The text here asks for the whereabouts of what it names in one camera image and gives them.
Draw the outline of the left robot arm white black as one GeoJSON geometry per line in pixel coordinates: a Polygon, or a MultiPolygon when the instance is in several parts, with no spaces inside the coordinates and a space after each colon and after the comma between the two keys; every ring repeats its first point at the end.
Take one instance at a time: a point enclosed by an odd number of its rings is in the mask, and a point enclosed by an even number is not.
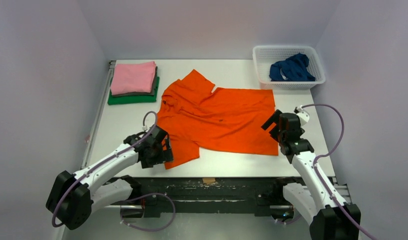
{"type": "Polygon", "coordinates": [[[74,173],[61,172],[46,202],[46,208],[53,214],[52,225],[75,230],[92,213],[106,206],[118,202],[142,203],[147,197],[156,197],[157,193],[142,193],[141,184],[131,176],[115,176],[137,163],[146,169],[173,159],[169,134],[154,124],[148,131],[126,137],[95,164],[74,173]]]}

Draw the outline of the orange t shirt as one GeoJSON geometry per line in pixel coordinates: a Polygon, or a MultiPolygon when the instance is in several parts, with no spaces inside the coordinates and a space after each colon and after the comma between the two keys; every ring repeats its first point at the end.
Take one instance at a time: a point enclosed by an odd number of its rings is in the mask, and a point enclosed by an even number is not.
{"type": "Polygon", "coordinates": [[[170,137],[172,169],[212,151],[278,155],[278,144],[262,129],[275,111],[268,89],[222,88],[193,70],[162,94],[158,126],[170,137]]]}

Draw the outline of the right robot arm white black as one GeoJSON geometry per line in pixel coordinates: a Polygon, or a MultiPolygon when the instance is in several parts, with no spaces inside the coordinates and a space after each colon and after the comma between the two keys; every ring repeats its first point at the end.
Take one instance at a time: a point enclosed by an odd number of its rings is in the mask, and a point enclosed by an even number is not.
{"type": "Polygon", "coordinates": [[[317,162],[313,146],[302,138],[303,126],[308,121],[309,114],[296,108],[293,113],[276,110],[262,125],[305,183],[286,184],[282,188],[283,197],[306,220],[313,240],[357,240],[361,212],[329,181],[317,162]]]}

